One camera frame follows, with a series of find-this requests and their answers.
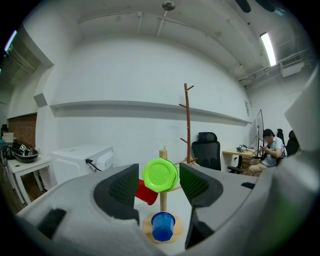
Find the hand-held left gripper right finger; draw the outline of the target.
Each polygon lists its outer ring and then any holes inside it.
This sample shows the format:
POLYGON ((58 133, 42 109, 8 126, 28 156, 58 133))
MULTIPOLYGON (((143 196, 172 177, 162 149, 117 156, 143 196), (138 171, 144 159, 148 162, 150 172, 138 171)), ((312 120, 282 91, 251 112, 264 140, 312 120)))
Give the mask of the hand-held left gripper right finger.
POLYGON ((185 249, 222 227, 245 202, 258 178, 181 163, 179 178, 191 205, 185 249))

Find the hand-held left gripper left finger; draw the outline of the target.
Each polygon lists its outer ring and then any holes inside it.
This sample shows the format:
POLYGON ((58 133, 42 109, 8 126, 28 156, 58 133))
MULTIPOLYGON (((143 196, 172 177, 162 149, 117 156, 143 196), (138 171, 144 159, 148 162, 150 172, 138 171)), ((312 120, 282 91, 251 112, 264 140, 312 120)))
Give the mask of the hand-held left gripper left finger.
POLYGON ((139 165, 65 181, 16 215, 46 256, 160 256, 140 229, 134 208, 139 165))

